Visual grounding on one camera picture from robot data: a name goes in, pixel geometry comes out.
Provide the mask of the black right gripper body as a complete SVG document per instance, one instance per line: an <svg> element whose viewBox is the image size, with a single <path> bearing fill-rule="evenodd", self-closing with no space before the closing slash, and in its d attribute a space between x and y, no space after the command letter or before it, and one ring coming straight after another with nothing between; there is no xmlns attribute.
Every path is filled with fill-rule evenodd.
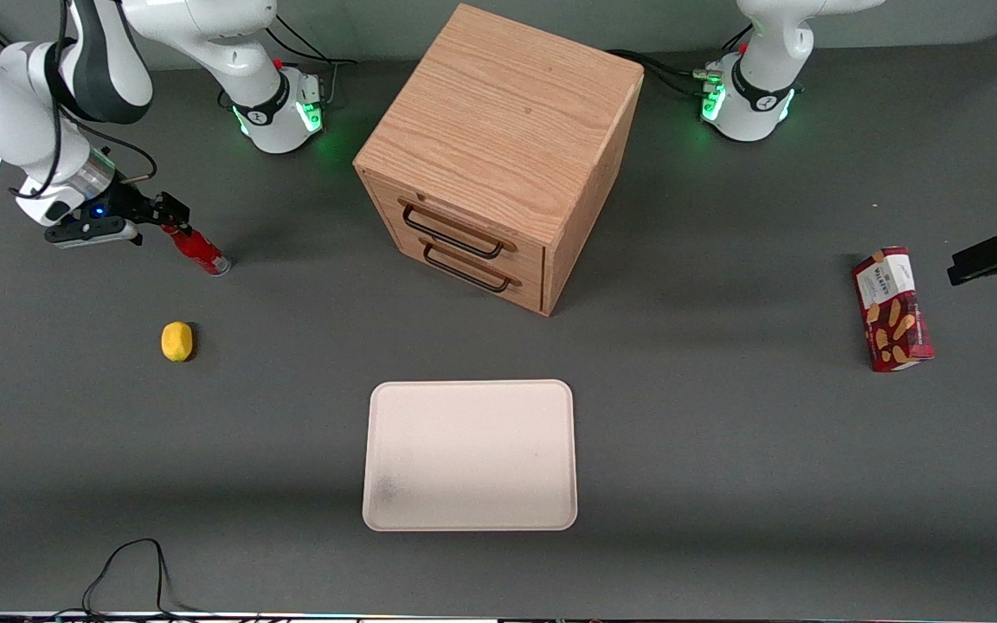
<svg viewBox="0 0 997 623"><path fill-rule="evenodd" d="M98 196L86 201L88 228L105 228L112 218L121 218L126 223L159 224L153 198L126 183L112 183Z"/></svg>

